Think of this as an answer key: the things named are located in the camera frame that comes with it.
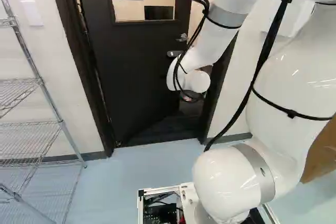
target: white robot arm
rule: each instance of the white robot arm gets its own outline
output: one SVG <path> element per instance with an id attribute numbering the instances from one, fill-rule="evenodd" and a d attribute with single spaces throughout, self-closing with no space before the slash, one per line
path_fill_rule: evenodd
<path id="1" fill-rule="evenodd" d="M 215 0 L 209 17 L 222 25 L 239 26 L 255 1 Z M 181 65 L 189 74 L 214 63 L 236 31 L 207 21 Z M 254 137 L 198 158 L 193 167 L 196 192 L 217 223 L 241 223 L 250 209 L 299 183 L 311 144 L 336 111 L 335 52 L 336 6 L 317 4 L 299 35 L 270 57 L 258 75 L 247 104 Z M 186 89 L 195 87 L 185 81 L 188 74 L 179 68 L 179 80 Z M 174 90 L 172 78 L 170 69 L 167 85 Z"/>

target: shelf pole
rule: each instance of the shelf pole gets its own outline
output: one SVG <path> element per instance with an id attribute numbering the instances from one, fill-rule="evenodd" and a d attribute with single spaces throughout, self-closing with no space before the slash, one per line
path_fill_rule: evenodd
<path id="1" fill-rule="evenodd" d="M 37 210 L 35 207 L 33 207 L 31 204 L 26 202 L 25 200 L 22 199 L 21 195 L 17 194 L 16 192 L 10 190 L 7 188 L 4 184 L 0 183 L 0 190 L 8 194 L 12 199 L 14 199 L 16 202 L 20 203 L 23 207 L 28 209 L 29 211 L 33 212 L 36 214 L 39 218 L 44 220 L 46 223 L 49 224 L 56 224 L 55 221 L 51 220 L 48 216 L 46 216 L 44 213 L 40 212 Z"/>
<path id="2" fill-rule="evenodd" d="M 19 44 L 20 44 L 20 46 L 21 46 L 21 48 L 22 48 L 22 50 L 24 52 L 24 55 L 26 56 L 26 59 L 27 59 L 29 65 L 30 65 L 31 70 L 33 71 L 33 74 L 34 74 L 35 78 L 38 78 L 38 79 L 41 80 L 40 87 L 42 89 L 42 92 L 43 92 L 46 100 L 48 101 L 50 107 L 52 108 L 53 113 L 54 113 L 57 121 L 61 124 L 62 130 L 63 130 L 65 136 L 67 137 L 67 139 L 68 139 L 71 147 L 75 151 L 75 153 L 76 153 L 79 161 L 82 163 L 83 168 L 86 168 L 87 164 L 83 160 L 83 158 L 82 158 L 82 156 L 81 156 L 81 154 L 80 154 L 80 152 L 78 150 L 78 147 L 76 146 L 76 144 L 75 144 L 75 142 L 74 142 L 74 140 L 73 140 L 73 138 L 72 138 L 72 136 L 71 136 L 71 134 L 70 134 L 67 126 L 66 126 L 66 123 L 64 122 L 63 118 L 59 114 L 59 112 L 58 112 L 58 110 L 56 108 L 56 105 L 55 105 L 55 103 L 54 103 L 54 101 L 53 101 L 53 99 L 52 99 L 49 91 L 46 88 L 45 82 L 44 82 L 43 78 L 41 77 L 41 75 L 40 75 L 40 73 L 39 73 L 39 71 L 38 71 L 38 69 L 37 69 L 37 67 L 36 67 L 36 65 L 34 63 L 33 58 L 31 57 L 31 54 L 30 54 L 30 52 L 28 50 L 28 47 L 27 47 L 27 44 L 25 43 L 25 40 L 24 40 L 24 38 L 22 36 L 22 33 L 20 32 L 20 28 L 19 28 L 19 26 L 17 24 L 16 18 L 15 18 L 14 14 L 13 14 L 11 6 L 9 5 L 9 1 L 8 0 L 1 0 L 1 1 L 2 1 L 4 7 L 5 7 L 5 10 L 6 10 L 6 13 L 7 13 L 8 17 L 13 20 L 14 24 L 12 25 L 12 29 L 14 30 L 16 38 L 19 41 Z"/>

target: black door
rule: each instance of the black door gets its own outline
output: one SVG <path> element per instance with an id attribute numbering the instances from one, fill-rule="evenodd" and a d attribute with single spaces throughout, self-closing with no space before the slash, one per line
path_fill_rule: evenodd
<path id="1" fill-rule="evenodd" d="M 166 87 L 170 50 L 183 50 L 190 0 L 81 0 L 114 137 L 133 135 L 174 113 Z"/>

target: doorway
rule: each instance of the doorway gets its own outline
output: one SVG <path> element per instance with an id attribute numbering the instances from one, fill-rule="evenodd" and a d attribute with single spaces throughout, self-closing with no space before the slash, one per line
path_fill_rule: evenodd
<path id="1" fill-rule="evenodd" d="M 117 146 L 205 140 L 212 88 L 205 101 L 190 104 L 165 83 L 168 52 L 186 47 L 191 0 L 78 2 Z"/>

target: wire shelf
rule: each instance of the wire shelf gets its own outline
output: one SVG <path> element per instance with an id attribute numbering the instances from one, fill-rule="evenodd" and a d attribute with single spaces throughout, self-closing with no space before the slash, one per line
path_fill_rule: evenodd
<path id="1" fill-rule="evenodd" d="M 57 122 L 0 124 L 0 183 L 21 194 L 60 130 Z"/>
<path id="2" fill-rule="evenodd" d="M 0 119 L 41 84 L 42 80 L 35 78 L 0 80 Z"/>
<path id="3" fill-rule="evenodd" d="M 78 161 L 42 163 L 22 198 L 56 223 L 65 223 L 81 169 Z M 45 223 L 14 200 L 0 204 L 0 222 Z"/>

